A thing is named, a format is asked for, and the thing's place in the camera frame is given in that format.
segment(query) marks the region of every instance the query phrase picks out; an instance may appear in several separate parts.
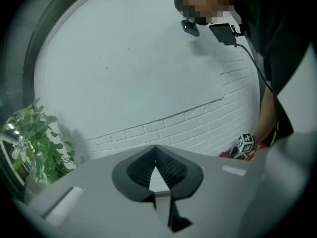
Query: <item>potted plant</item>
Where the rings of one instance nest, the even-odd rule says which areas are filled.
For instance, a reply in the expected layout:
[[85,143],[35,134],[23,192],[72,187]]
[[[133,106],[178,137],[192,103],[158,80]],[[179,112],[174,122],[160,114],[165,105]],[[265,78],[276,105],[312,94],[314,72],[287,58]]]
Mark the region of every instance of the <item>potted plant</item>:
[[47,116],[43,106],[37,107],[38,100],[15,112],[7,120],[5,128],[12,130],[19,137],[12,155],[16,159],[14,170],[17,171],[22,163],[28,163],[36,182],[45,181],[52,184],[71,171],[65,166],[66,163],[76,165],[74,151],[71,149],[71,143],[64,141],[70,148],[65,156],[60,152],[64,145],[50,140],[49,133],[53,137],[58,136],[50,127],[57,119],[55,116]]

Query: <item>white wall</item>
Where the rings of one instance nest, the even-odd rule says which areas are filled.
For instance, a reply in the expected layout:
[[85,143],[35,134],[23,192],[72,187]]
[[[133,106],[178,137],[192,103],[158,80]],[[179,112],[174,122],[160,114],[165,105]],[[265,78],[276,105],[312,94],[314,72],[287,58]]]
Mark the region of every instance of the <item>white wall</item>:
[[145,144],[216,155],[254,128],[259,83],[250,59],[207,27],[189,36],[182,19],[173,0],[89,0],[53,29],[35,92],[77,156]]

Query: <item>white cube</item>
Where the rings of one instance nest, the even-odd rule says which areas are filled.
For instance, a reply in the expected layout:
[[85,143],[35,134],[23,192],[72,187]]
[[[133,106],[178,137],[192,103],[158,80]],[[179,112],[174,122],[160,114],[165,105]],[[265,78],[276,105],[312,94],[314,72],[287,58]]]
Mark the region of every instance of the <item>white cube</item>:
[[238,137],[239,152],[241,154],[249,153],[253,147],[253,138],[250,133],[243,133]]

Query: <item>black shirt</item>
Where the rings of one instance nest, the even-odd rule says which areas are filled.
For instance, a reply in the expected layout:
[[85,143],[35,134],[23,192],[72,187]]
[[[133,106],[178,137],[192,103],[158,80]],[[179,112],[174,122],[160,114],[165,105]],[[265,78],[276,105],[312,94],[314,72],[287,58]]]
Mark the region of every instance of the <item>black shirt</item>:
[[273,89],[280,137],[293,132],[291,123],[277,99],[301,62],[309,44],[310,29],[303,22],[301,0],[235,0],[246,33],[264,58],[264,73]]

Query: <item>black cable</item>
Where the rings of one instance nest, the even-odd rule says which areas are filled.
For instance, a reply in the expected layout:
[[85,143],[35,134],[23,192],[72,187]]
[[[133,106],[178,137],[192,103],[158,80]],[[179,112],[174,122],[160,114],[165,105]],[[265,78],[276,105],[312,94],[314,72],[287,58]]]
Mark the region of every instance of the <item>black cable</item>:
[[257,68],[257,70],[258,70],[258,72],[259,72],[261,78],[263,79],[264,83],[266,84],[266,86],[268,87],[268,89],[269,89],[271,92],[273,92],[272,88],[268,85],[268,83],[266,82],[265,78],[263,77],[263,75],[262,75],[260,69],[258,68],[258,65],[257,65],[256,61],[254,61],[252,55],[251,55],[250,52],[246,49],[246,47],[244,47],[244,46],[241,45],[241,44],[236,44],[235,46],[236,46],[236,47],[237,47],[237,46],[242,47],[242,48],[248,53],[249,57],[251,58],[252,62],[254,63],[254,66]]

